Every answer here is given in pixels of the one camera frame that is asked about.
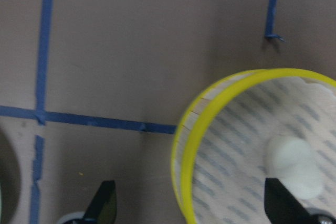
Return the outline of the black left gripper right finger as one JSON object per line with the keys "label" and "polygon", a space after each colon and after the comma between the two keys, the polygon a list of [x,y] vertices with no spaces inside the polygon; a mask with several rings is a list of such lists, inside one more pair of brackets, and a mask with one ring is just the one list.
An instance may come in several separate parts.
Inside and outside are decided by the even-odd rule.
{"label": "black left gripper right finger", "polygon": [[270,223],[318,223],[276,178],[265,180],[264,209]]}

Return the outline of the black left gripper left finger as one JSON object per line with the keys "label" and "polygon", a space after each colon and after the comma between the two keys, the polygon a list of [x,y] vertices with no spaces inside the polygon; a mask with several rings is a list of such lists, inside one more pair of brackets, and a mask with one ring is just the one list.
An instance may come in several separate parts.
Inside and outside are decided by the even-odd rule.
{"label": "black left gripper left finger", "polygon": [[85,223],[114,223],[117,217],[117,193],[114,180],[103,181],[89,204]]}

